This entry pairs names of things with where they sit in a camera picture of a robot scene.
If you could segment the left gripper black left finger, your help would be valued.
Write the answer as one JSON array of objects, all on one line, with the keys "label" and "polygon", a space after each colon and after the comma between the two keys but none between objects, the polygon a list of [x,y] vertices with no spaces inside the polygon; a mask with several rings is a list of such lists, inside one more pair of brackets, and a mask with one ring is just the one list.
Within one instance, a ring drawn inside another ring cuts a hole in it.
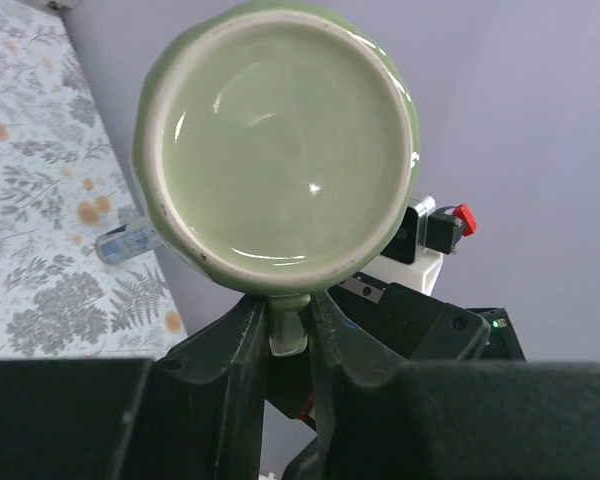
[{"label": "left gripper black left finger", "polygon": [[255,479],[268,359],[246,296],[160,360],[0,360],[0,479]]}]

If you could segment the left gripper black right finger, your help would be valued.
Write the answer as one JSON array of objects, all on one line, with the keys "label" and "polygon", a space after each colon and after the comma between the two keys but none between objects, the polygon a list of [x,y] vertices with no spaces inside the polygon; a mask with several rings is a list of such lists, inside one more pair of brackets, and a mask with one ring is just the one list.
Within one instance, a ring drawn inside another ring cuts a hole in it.
[{"label": "left gripper black right finger", "polygon": [[600,479],[600,364],[409,361],[310,305],[325,479]]}]

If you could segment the light green ceramic mug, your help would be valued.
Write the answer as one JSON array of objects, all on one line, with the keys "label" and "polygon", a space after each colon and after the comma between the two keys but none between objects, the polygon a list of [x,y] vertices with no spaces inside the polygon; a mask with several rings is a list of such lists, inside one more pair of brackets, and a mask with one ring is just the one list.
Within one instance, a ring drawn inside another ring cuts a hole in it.
[{"label": "light green ceramic mug", "polygon": [[144,81],[131,160],[159,238],[268,301],[271,352],[302,352],[312,294],[398,231],[418,119],[390,57],[333,11],[246,1],[188,28]]}]

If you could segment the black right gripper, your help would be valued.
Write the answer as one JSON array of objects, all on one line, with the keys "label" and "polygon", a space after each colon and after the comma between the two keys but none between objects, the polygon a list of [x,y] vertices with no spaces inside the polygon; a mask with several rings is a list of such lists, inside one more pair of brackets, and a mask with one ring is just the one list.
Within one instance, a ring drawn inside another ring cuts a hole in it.
[{"label": "black right gripper", "polygon": [[[321,292],[356,327],[409,361],[517,361],[525,358],[502,308],[463,309],[398,283],[359,273]],[[301,318],[310,335],[310,304]],[[286,467],[287,479],[325,479],[317,444],[310,347],[269,365],[267,399],[313,425],[316,436]]]}]

